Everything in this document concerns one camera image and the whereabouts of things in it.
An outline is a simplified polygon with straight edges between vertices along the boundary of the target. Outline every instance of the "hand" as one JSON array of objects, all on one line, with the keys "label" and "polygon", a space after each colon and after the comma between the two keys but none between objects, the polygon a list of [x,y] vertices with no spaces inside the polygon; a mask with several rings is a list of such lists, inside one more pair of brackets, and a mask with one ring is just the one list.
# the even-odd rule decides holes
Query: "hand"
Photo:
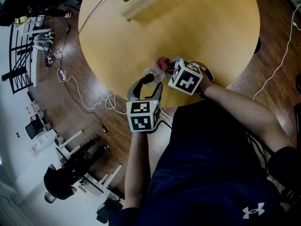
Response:
[{"label": "hand", "polygon": [[193,62],[196,63],[196,64],[198,64],[200,66],[200,70],[202,72],[203,79],[200,82],[199,86],[200,86],[203,94],[205,95],[206,90],[209,87],[213,86],[213,83],[209,80],[208,76],[205,74],[204,69],[206,68],[206,66],[204,64],[200,63],[200,62],[195,62],[195,61],[193,61]]}]

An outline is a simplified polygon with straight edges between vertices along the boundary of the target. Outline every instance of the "navy t-shirt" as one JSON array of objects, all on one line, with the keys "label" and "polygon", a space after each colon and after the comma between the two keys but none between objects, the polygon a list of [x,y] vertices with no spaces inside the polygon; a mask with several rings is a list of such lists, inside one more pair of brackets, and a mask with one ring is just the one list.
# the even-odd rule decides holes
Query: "navy t-shirt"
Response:
[{"label": "navy t-shirt", "polygon": [[285,212],[266,177],[245,128],[227,111],[211,100],[180,107],[144,205],[115,213],[109,225],[279,224]]}]

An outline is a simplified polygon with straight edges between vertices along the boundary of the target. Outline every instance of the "under armour logo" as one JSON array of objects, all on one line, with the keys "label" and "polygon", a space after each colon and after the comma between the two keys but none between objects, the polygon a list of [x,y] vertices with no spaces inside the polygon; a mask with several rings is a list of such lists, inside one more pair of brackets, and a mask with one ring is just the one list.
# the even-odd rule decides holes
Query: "under armour logo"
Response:
[{"label": "under armour logo", "polygon": [[193,78],[190,77],[188,81],[182,80],[180,83],[180,86],[183,86],[185,84],[185,88],[188,88],[190,85],[194,84]]},{"label": "under armour logo", "polygon": [[246,207],[245,209],[243,209],[243,212],[245,213],[245,215],[243,216],[244,219],[249,219],[249,215],[253,214],[253,213],[257,213],[258,212],[258,216],[260,216],[261,214],[264,213],[264,209],[262,209],[264,206],[264,202],[261,202],[258,204],[258,208],[257,209],[253,209],[251,211],[249,211],[249,207]]}]

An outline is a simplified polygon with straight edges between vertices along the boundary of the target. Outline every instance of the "black railing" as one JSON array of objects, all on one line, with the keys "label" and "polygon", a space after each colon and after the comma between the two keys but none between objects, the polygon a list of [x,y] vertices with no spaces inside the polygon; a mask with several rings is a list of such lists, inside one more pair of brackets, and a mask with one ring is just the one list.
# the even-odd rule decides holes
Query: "black railing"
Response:
[{"label": "black railing", "polygon": [[[2,80],[9,79],[13,94],[33,85],[32,82],[32,51],[34,35],[22,35],[12,25],[9,39],[9,73],[2,76]],[[32,25],[24,24],[24,32],[31,31]]]}]

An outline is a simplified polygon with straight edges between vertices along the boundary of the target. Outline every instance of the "red cloth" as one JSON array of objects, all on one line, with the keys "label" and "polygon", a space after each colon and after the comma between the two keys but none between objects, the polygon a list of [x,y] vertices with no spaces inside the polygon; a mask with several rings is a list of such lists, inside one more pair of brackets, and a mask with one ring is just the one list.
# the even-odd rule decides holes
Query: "red cloth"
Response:
[{"label": "red cloth", "polygon": [[170,59],[166,57],[157,58],[155,61],[155,68],[163,70],[165,72],[174,72],[175,68],[170,66]]}]

